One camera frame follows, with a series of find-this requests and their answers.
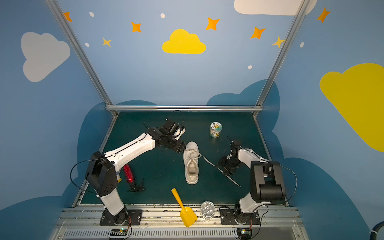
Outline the white shoelace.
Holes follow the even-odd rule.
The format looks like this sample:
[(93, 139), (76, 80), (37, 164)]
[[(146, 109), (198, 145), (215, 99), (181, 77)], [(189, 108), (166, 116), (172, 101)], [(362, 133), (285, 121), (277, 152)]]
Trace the white shoelace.
[(194, 157), (197, 157), (198, 159), (199, 159), (200, 157), (203, 157), (203, 159), (204, 159), (207, 163), (209, 163), (209, 164), (210, 164), (211, 166), (213, 166), (215, 169), (219, 170), (219, 171), (222, 173), (222, 175), (224, 175), (225, 177), (227, 177), (232, 183), (234, 183), (236, 186), (238, 186), (239, 188), (241, 188), (241, 186), (240, 186), (236, 181), (234, 181), (231, 177), (229, 177), (228, 175), (226, 175), (226, 174), (224, 173), (224, 171), (221, 170), (219, 167), (217, 167), (216, 165), (214, 165), (213, 163), (211, 163), (211, 162), (210, 162), (205, 156), (203, 156), (200, 152), (195, 151), (195, 150), (185, 150), (185, 152), (187, 152), (187, 151), (190, 151), (191, 154), (193, 154), (193, 156), (194, 156)]

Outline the white sneaker shoe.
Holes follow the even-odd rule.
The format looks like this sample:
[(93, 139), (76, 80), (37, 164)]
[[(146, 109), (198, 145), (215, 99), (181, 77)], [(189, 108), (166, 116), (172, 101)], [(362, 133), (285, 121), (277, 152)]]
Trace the white sneaker shoe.
[(185, 177), (189, 185), (195, 185), (199, 180), (199, 153), (198, 145), (195, 142), (189, 142), (183, 153), (185, 165)]

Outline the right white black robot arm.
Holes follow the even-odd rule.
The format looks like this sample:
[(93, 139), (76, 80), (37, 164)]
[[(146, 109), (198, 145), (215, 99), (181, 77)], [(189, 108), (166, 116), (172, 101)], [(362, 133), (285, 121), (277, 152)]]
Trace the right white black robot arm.
[(239, 200), (233, 209), (221, 212), (221, 218), (229, 224), (252, 223), (261, 207), (284, 205), (292, 199), (286, 197), (283, 170), (279, 162), (263, 158), (254, 150), (244, 148), (239, 141), (230, 140), (230, 153), (219, 160), (218, 169), (231, 180), (241, 166), (250, 170), (250, 192)]

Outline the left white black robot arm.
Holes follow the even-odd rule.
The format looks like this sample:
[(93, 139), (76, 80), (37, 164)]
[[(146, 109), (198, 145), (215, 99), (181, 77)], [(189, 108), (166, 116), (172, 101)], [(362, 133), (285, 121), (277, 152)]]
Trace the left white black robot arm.
[(85, 180), (103, 203), (104, 216), (112, 225), (129, 223), (127, 208), (117, 190), (120, 170), (138, 156), (161, 146), (176, 153), (183, 152), (186, 144), (180, 138), (185, 131), (184, 123), (176, 123), (167, 118), (162, 126), (147, 127), (144, 133), (131, 142), (104, 154), (97, 151), (90, 160), (84, 161), (88, 163)]

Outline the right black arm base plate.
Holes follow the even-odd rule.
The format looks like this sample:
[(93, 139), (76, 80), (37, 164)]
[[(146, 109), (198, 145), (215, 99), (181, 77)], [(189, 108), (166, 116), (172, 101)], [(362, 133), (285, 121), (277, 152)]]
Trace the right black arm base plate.
[(260, 225), (261, 217), (258, 211), (255, 213), (242, 213), (238, 206), (234, 209), (220, 207), (220, 220), (222, 225)]

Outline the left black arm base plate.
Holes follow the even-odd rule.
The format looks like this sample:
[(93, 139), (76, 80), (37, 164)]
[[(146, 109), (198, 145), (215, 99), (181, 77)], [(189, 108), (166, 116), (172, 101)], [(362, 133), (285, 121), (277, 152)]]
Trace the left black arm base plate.
[(139, 226), (142, 214), (142, 210), (123, 209), (114, 216), (107, 209), (105, 209), (102, 213), (100, 226)]

